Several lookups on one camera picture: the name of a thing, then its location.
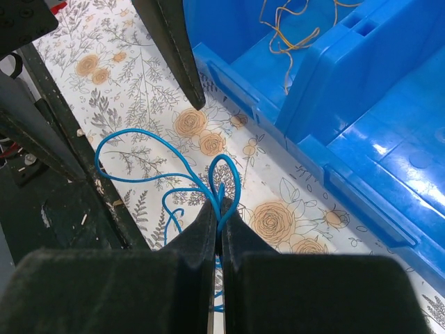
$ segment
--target yellow wire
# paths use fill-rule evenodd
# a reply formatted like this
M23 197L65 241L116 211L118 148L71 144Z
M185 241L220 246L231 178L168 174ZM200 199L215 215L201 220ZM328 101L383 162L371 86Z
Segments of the yellow wire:
M290 59L290 63L289 63L289 68L286 71L286 74L284 76L284 92L287 94L289 94L289 89L288 89L288 85L287 85L287 81L289 80L289 75L291 73L292 67L293 67L293 57L290 53L290 51L296 51L299 49L306 49L308 47L310 47L312 44L307 44L308 42L310 42L312 39L314 39L315 37L317 37L320 34L320 28L316 27L314 29L314 31L312 31L311 34L309 34L306 38L302 39L300 42L296 43L296 44L292 44L291 42L289 42L287 40L287 38L283 35L283 33L280 31L280 23L281 23L281 18L282 18L282 13L284 11L288 12L291 15L301 15L303 14L308 5L309 5L309 0L306 0L306 4L305 7L300 11L300 12L294 12L290 9L287 8L287 5L291 2L292 0L286 0L286 3L283 6L277 7L275 9L275 26L273 26L272 24L270 24L267 21L263 21L263 14L264 14L264 9L266 8L266 3L267 0L263 1L263 6L261 7L261 12L259 14L259 22L261 24L265 24L267 26L269 26L271 29L273 29L275 31L274 36L272 37L272 39L269 42L269 50L272 54L286 54L289 59ZM338 6L341 7L347 7L347 8L352 8L352 7L358 7L359 5L361 5L362 3L354 3L354 4L345 4L345 3L341 3L338 0L333 0L334 2L334 25L335 26L338 22L339 19L339 9ZM275 41L275 39L277 38L277 36L279 36L284 44L286 44L287 49L282 49L280 46L280 42L278 42L278 51L273 49L273 42Z

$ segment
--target floral wrapping paper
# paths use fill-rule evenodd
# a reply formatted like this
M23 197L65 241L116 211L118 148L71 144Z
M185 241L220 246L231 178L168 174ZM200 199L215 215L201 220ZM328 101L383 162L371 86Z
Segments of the floral wrapping paper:
M130 0L68 0L57 15L59 27L34 42L94 149L107 135L128 127L149 130L180 151L202 181L214 156L228 154L241 176L238 211L272 247L285 253L361 253L395 257L416 290L431 333L445 333L444 299L401 261L290 157L264 130L202 76L207 104L197 111L179 89ZM117 137L104 147L101 161L114 176L142 178L185 172L167 148L140 134ZM218 165L215 183L234 183ZM143 184L115 182L145 240L160 249L178 233L161 206L170 189L196 187L168 177ZM183 207L183 228L204 202L200 192L180 191L168 198L171 210ZM216 274L216 291L222 273ZM221 304L222 298L215 304ZM223 333L223 315L215 315Z

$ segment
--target blue cable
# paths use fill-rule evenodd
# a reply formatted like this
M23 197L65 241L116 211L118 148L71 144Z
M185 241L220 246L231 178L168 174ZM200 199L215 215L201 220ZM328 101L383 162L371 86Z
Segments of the blue cable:
M184 209L182 209L182 208L180 207L180 208L178 208L178 209L176 209L176 210L174 210L174 211L172 212L172 216L174 216L178 211L181 212L181 216L184 215ZM167 221L167 223L166 223L166 225L165 225L165 230L164 230L164 246L167 244L167 229L168 229L168 226L169 226L170 222L172 221L172 216L170 216L170 218L168 219L168 221ZM176 228L178 229L178 232L179 232L179 233L182 232L182 229L181 229L181 226L180 226L179 223L176 225Z
M178 156L178 158L182 161L184 167L186 168L186 170L188 171L189 175L186 174L182 174L182 173L166 173L166 174L161 174L161 175L157 175L154 177L148 177L145 179L124 179L121 177L116 177L116 176L112 176L109 175L107 173L105 173L99 165L99 156L100 156L100 152L102 151L103 146L111 139L117 137L117 136L121 136L123 134L128 134L128 133L139 133L139 134L144 134L146 136L149 136L151 138L154 138L155 140L157 140L158 142L160 142L161 144L163 144L164 146L166 146L169 150L171 150L175 155ZM224 216L221 216L221 206L223 204L223 199L224 199L224 194L225 194L225 185L224 183L220 184L220 188L219 191L216 191L216 187L213 181L213 172L215 170L216 164L220 161L220 160L224 160L226 162L226 164L229 166L229 169L234 177L234 184L235 184L235 198L234 201L232 203L232 205L230 206L229 210L225 213ZM157 136L156 134L153 134L149 131L146 131L144 129L124 129L121 131L118 131L114 134L110 134L107 137L105 137L104 139L102 139L102 141L99 143L99 145L97 146L97 150L96 150L96 155L95 155L95 167L97 169L97 172L103 176L106 177L108 179L111 180L115 180L115 181L119 181L119 182L126 182L126 183L141 183L141 182L149 182L149 181L154 181L157 179L161 179L163 177L184 177L189 181L194 182L198 188L176 188L176 189L171 189L169 191L167 191L163 197L162 197L162 206L164 208L164 210L168 213L169 219L165 225L165 230L164 230L164 246L167 244L167 229L168 226L170 224L171 221L174 222L174 224L176 225L178 232L181 233L182 229L181 226L178 222L178 220L176 219L175 214L177 212L181 212L181 217L184 215L184 209L182 208L178 208L173 210L173 212L171 212L168 207L167 204L165 203L166 198L171 194L171 193L175 193L178 191L198 191L198 192L202 192L206 198L208 198L212 204L212 207L216 213L216 220L218 222L218 226L217 226L217 238L220 238L221 236L221 232L224 229L224 226L227 222L227 220L230 218L230 216L235 213L236 208L238 207L239 204L239 200L241 197L241 181L239 178L239 174L238 171L236 169L236 166L234 164L234 162L225 154L219 154L217 157L215 157L215 159L213 159L213 161L211 162L210 166L209 166L209 185L210 185L210 190L205 186L204 182L192 171L190 164L187 162L186 158L176 149L174 148L171 144L169 144L169 142L165 141L164 139L162 139L161 137ZM216 259L216 268L222 268L222 259ZM222 296L223 295L223 291L218 292L215 295L215 298ZM214 308L215 312L224 312L224 305L217 305Z

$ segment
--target blue plastic bin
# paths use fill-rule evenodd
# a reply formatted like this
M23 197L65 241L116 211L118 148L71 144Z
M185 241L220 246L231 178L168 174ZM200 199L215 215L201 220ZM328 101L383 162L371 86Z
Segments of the blue plastic bin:
M333 0L285 13L289 40L323 33L293 52L289 95L261 6L184 0L199 68L445 295L445 1L366 0L334 27Z

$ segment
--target orange rose illustration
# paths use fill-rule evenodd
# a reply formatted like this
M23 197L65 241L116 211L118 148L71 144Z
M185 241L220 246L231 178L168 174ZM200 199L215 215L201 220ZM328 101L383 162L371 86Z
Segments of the orange rose illustration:
M94 85L102 85L108 79L109 73L106 68L99 68L92 74L92 82Z
M254 146L251 146L251 145L246 145L246 146L244 146L244 148L243 148L243 153L244 153L245 155L247 155L248 157L254 155L254 154L255 154L255 151L256 151L255 147L254 147Z
M182 111L175 120L173 127L178 135L191 138L200 134L207 125L207 116L202 111L196 109L186 109Z
M119 52L118 54L115 54L113 57L113 61L115 61L116 63L120 63L121 61L123 61L125 58L127 57L127 54L123 51Z
M128 9L126 9L126 10L121 10L119 15L120 15L121 17L124 17L124 16L126 16L128 13L130 13L130 11L129 11Z
M248 118L246 115L238 114L230 118L230 124L237 129L243 127L247 122Z
M89 54L79 61L76 66L76 73L81 77L86 77L94 72L97 64L99 64L99 58L95 54Z
M220 134L212 134L211 132L202 132L200 137L201 152L209 157L224 152L225 138Z
M271 245L287 241L295 230L293 214L281 203L258 206L250 222L252 229Z
M302 235L294 234L290 238L291 250L297 254L329 254L327 246L315 238L304 238Z
M124 22L124 27L128 28L129 26L133 26L134 21L132 19L128 19L127 21Z
M339 229L345 228L350 223L350 217L348 212L343 210L336 210L337 206L334 205L334 209L331 211L321 210L323 212L323 222L329 226Z

